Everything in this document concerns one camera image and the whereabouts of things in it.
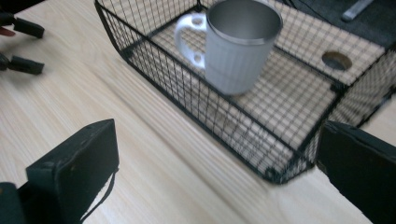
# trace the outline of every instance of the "black wire basket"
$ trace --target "black wire basket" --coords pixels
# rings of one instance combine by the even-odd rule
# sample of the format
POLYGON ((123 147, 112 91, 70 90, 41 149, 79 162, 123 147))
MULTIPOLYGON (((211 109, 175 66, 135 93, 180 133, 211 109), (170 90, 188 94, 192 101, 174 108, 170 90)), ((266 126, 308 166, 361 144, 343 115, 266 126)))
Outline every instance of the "black wire basket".
MULTIPOLYGON (((315 164, 324 120, 361 126, 396 87, 396 52, 270 0, 284 27, 255 87, 227 96, 176 50, 185 14, 212 1, 96 0, 114 48, 138 73, 262 178, 284 184, 315 164)), ((205 34, 187 30, 205 51, 205 34)))

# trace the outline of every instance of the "wooden table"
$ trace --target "wooden table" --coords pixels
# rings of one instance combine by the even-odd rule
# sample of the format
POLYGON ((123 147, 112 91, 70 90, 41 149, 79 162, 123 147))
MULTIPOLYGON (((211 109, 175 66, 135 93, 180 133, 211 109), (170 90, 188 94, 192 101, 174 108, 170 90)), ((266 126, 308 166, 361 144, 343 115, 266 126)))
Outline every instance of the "wooden table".
MULTIPOLYGON (((317 168, 273 186, 201 131, 113 49, 93 1, 46 1, 18 14, 43 39, 0 37, 0 50, 45 63, 0 74, 0 181, 83 126, 116 121, 120 171, 86 223, 369 223, 317 168), (121 83, 128 82, 128 88, 121 83)), ((396 145, 396 103, 366 127, 396 145)))

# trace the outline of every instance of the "wire basket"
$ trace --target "wire basket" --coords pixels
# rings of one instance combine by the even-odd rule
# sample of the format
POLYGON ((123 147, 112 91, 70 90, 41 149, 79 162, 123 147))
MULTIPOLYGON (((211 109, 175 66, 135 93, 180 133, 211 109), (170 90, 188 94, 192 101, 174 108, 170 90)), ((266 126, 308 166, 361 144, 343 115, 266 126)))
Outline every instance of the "wire basket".
MULTIPOLYGON (((270 0, 284 27, 262 75, 251 91, 223 95, 178 53, 173 37, 182 15, 205 12, 212 4, 95 1, 120 56, 270 182, 284 184, 314 166, 324 120, 361 126, 395 90, 393 49, 270 0)), ((193 50, 205 51, 204 33, 187 30, 182 36, 193 50)))

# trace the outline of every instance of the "circular hole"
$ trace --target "circular hole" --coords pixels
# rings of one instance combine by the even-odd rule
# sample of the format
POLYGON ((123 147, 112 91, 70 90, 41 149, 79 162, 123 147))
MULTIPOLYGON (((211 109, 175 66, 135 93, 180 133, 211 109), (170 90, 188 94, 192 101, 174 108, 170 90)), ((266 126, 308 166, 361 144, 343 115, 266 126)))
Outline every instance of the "circular hole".
POLYGON ((322 61, 332 69, 346 71, 352 66, 352 61, 337 51, 327 51, 322 55, 322 61))
POLYGON ((195 54, 194 60, 196 63, 199 63, 201 61, 201 55, 195 54))
POLYGON ((202 24, 202 19, 201 18, 194 18, 192 19, 192 24, 194 25, 201 25, 202 24))

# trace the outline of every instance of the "mug rim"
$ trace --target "mug rim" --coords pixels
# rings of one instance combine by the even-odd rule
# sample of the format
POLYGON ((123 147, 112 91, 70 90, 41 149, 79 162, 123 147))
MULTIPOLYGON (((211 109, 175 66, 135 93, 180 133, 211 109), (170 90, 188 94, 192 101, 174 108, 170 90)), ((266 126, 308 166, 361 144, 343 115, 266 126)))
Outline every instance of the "mug rim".
POLYGON ((268 42, 273 41, 279 35, 279 33, 280 33, 280 31, 282 30, 282 27, 283 27, 282 16, 280 15, 279 11, 275 7, 269 5, 267 2, 263 2, 262 0, 248 0, 248 1, 258 2, 258 3, 262 4, 262 5, 270 8, 279 17, 279 27, 278 27, 278 30, 277 30, 275 35, 271 36, 270 38, 263 37, 263 38, 257 38, 257 39, 243 39, 243 38, 238 38, 238 37, 234 37, 234 36, 230 36, 230 35, 224 34, 222 31, 217 29, 212 24, 212 22, 209 19, 209 14, 210 14, 210 12, 213 10, 213 8, 215 6, 217 6, 217 5, 221 4, 221 3, 224 3, 224 2, 229 2, 229 1, 235 1, 235 2, 238 1, 239 2, 239 1, 247 1, 247 0, 220 0, 220 1, 216 2, 215 4, 213 4, 207 10, 207 12, 206 12, 206 22, 207 22, 207 24, 209 24, 210 28, 215 32, 215 34, 219 35, 220 37, 222 37, 222 38, 224 38, 224 39, 226 39, 226 40, 228 40, 230 42, 233 42, 235 44, 240 44, 240 45, 263 45, 263 44, 266 44, 268 42))

